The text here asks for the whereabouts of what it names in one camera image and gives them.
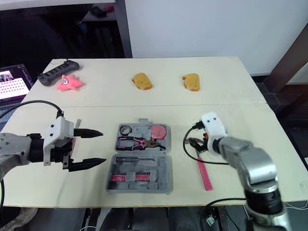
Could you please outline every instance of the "tabletop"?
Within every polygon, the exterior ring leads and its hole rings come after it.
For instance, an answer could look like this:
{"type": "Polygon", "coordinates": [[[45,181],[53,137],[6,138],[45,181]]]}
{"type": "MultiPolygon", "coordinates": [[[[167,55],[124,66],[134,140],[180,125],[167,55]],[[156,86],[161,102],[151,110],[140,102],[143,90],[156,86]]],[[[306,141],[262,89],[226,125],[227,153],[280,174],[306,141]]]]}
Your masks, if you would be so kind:
{"type": "MultiPolygon", "coordinates": [[[[67,120],[82,119],[80,128],[96,129],[103,137],[77,139],[73,158],[101,157],[107,161],[88,170],[68,172],[61,163],[44,167],[32,163],[12,169],[4,178],[5,205],[33,207],[137,207],[206,205],[227,197],[244,197],[237,171],[230,166],[207,164],[213,190],[205,191],[197,163],[184,154],[181,143],[186,131],[200,116],[215,111],[228,134],[252,141],[273,159],[278,170],[279,188],[284,201],[308,198],[308,174],[295,149],[280,126],[275,114],[265,103],[62,107],[67,120]],[[116,132],[121,123],[138,123],[148,118],[171,128],[172,190],[164,193],[107,193],[106,178],[114,151],[116,132]]],[[[17,135],[40,132],[55,119],[54,108],[19,108],[3,132],[17,135]]],[[[202,131],[192,136],[201,137],[202,131]]],[[[219,156],[203,153],[209,161],[222,161],[219,156]]],[[[242,204],[229,201],[224,204],[242,204]]]]}
{"type": "MultiPolygon", "coordinates": [[[[97,3],[97,4],[94,4],[92,7],[97,6],[99,9],[103,10],[104,7],[106,7],[107,5],[110,5],[110,3],[97,3]]],[[[116,21],[116,14],[115,14],[115,11],[112,11],[112,12],[108,12],[106,17],[98,18],[94,16],[93,14],[91,14],[90,11],[88,11],[81,21],[82,22],[116,21]]]]}
{"type": "Polygon", "coordinates": [[[114,3],[115,0],[1,0],[0,11],[43,7],[43,6],[61,6],[74,4],[93,4],[93,3],[114,3]]]}
{"type": "MultiPolygon", "coordinates": [[[[62,107],[266,103],[238,57],[72,60],[80,64],[72,73],[84,86],[59,91],[56,83],[45,87],[37,81],[24,101],[47,100],[62,107]],[[131,79],[139,72],[149,77],[152,89],[136,88],[131,79]],[[182,76],[188,73],[199,75],[199,91],[184,88],[182,76]]],[[[63,61],[52,60],[45,71],[63,61]]]]}

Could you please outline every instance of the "toy bread slice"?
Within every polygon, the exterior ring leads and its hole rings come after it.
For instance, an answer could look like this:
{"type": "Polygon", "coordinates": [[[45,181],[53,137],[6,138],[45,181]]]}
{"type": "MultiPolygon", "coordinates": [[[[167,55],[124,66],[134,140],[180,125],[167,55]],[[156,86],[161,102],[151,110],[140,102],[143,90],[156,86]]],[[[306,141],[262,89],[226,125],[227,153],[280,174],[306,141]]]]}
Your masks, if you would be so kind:
{"type": "Polygon", "coordinates": [[[134,76],[132,81],[140,90],[148,90],[152,88],[152,83],[144,73],[138,73],[134,76]]]}
{"type": "Polygon", "coordinates": [[[190,91],[198,91],[200,89],[199,76],[196,73],[183,76],[184,87],[190,91]]]}

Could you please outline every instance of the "game controller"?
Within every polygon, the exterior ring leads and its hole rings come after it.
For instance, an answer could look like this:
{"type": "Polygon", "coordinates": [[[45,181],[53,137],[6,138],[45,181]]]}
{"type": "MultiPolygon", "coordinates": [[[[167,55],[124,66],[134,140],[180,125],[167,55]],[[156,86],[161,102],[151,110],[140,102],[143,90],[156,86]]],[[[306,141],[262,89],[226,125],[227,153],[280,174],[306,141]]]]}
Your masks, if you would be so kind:
{"type": "Polygon", "coordinates": [[[79,69],[79,64],[71,61],[71,60],[67,60],[64,61],[63,64],[61,64],[60,66],[55,67],[54,69],[46,72],[46,73],[42,73],[38,76],[38,80],[44,85],[44,86],[50,86],[51,83],[56,79],[61,77],[62,75],[65,75],[67,72],[72,71],[72,70],[78,70],[79,69]]]}

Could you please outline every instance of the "gray plastic case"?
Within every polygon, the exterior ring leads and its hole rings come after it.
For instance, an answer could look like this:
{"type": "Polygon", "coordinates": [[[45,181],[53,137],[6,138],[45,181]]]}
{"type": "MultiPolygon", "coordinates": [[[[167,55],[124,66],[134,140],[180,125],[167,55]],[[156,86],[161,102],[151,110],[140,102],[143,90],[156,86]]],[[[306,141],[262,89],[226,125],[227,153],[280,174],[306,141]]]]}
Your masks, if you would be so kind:
{"type": "Polygon", "coordinates": [[[139,119],[138,124],[121,124],[119,126],[115,150],[118,154],[113,155],[110,169],[108,173],[106,191],[109,193],[169,193],[170,192],[170,160],[166,155],[166,152],[170,150],[171,143],[171,132],[170,128],[166,124],[150,124],[148,119],[139,119]],[[166,149],[160,147],[145,148],[144,150],[133,150],[133,151],[120,151],[116,150],[117,146],[131,147],[138,143],[130,140],[120,141],[118,138],[122,137],[120,129],[122,126],[128,125],[132,128],[132,132],[127,136],[145,138],[153,140],[151,138],[152,126],[160,125],[166,128],[166,136],[163,140],[156,140],[166,149]],[[118,157],[137,159],[150,158],[153,160],[139,160],[132,162],[117,162],[118,157]],[[147,173],[150,174],[150,181],[135,181],[136,173],[147,173]],[[111,176],[126,174],[126,181],[111,181],[111,176]]]}

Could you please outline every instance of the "laptop screen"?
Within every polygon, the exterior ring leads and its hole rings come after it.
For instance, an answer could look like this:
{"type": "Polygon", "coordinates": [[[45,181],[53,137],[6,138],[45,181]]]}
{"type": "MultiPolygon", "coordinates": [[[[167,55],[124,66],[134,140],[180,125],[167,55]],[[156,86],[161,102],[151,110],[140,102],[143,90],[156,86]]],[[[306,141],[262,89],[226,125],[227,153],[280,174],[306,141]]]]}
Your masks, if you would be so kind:
{"type": "Polygon", "coordinates": [[[14,65],[0,69],[0,103],[22,100],[33,86],[25,65],[14,65]]]}

